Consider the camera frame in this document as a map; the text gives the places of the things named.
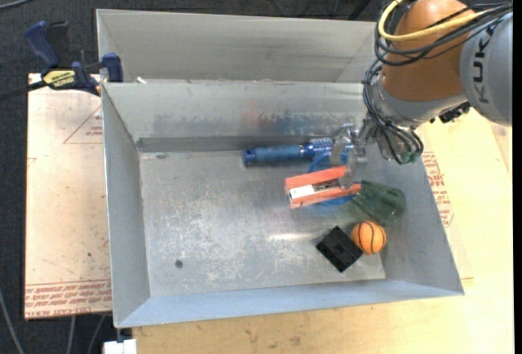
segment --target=small basketball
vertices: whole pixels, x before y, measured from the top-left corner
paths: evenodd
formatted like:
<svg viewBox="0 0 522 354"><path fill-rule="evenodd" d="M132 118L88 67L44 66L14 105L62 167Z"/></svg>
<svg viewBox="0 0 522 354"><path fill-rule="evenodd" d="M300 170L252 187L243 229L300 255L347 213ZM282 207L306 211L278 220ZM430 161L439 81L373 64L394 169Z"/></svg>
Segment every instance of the small basketball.
<svg viewBox="0 0 522 354"><path fill-rule="evenodd" d="M359 222L352 229L350 238L365 254L377 254L386 245L384 228L369 220Z"/></svg>

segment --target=orange stapler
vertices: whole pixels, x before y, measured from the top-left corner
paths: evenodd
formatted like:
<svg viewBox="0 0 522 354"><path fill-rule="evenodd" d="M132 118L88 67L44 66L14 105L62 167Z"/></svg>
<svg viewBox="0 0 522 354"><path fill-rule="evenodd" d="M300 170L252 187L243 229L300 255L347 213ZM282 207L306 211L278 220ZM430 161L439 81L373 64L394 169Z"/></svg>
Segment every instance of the orange stapler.
<svg viewBox="0 0 522 354"><path fill-rule="evenodd" d="M348 188L339 185L338 179L345 172L346 166L337 166L286 179L285 193L290 199L290 209L358 193L361 190L359 183Z"/></svg>

